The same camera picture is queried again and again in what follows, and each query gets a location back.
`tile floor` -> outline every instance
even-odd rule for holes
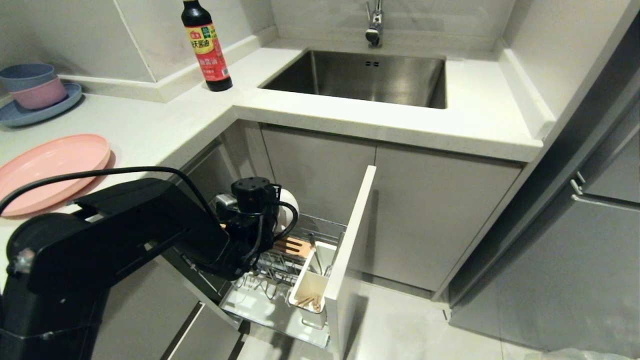
[[[535,350],[449,326],[446,304],[363,283],[366,311],[349,360],[526,360]],[[329,352],[252,326],[238,360],[331,360]]]

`blue cup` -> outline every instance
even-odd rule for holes
[[[48,64],[22,64],[0,71],[0,83],[8,92],[18,92],[48,83],[58,77]]]

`pink cup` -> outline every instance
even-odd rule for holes
[[[18,92],[10,92],[9,94],[22,107],[29,110],[38,110],[60,102],[67,96],[67,91],[60,78],[56,76],[55,79],[42,85]]]

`pink plate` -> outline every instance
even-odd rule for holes
[[[0,199],[22,185],[46,177],[103,169],[110,154],[107,140],[93,134],[66,136],[34,147],[0,168]],[[9,204],[2,216],[24,215],[57,204],[93,179],[62,181],[31,190]]]

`faucet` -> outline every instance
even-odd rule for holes
[[[369,18],[369,29],[364,33],[369,47],[382,47],[382,0],[378,0],[376,8],[371,11],[367,0],[367,17]]]

